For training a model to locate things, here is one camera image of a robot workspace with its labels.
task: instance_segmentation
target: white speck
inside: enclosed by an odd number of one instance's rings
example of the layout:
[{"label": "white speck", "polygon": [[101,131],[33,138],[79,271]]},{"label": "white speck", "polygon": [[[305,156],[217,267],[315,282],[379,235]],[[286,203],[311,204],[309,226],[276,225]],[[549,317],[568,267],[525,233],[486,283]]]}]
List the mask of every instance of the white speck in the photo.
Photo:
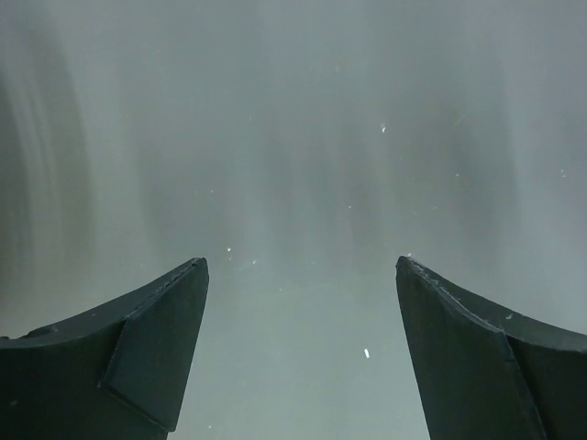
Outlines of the white speck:
[{"label": "white speck", "polygon": [[455,122],[452,127],[456,128],[460,125],[460,123],[465,119],[465,117],[467,117],[467,115],[471,112],[471,110],[468,110],[467,113],[465,113],[464,115],[461,115],[459,119],[457,119],[457,122]]}]

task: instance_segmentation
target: gray background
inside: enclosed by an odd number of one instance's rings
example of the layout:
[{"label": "gray background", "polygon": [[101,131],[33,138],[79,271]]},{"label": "gray background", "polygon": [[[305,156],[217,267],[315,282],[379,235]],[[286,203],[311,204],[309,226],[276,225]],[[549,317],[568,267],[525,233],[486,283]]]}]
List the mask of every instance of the gray background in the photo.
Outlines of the gray background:
[{"label": "gray background", "polygon": [[207,257],[171,438],[426,439],[399,255],[587,332],[585,25],[571,0],[0,0],[0,333]]}]

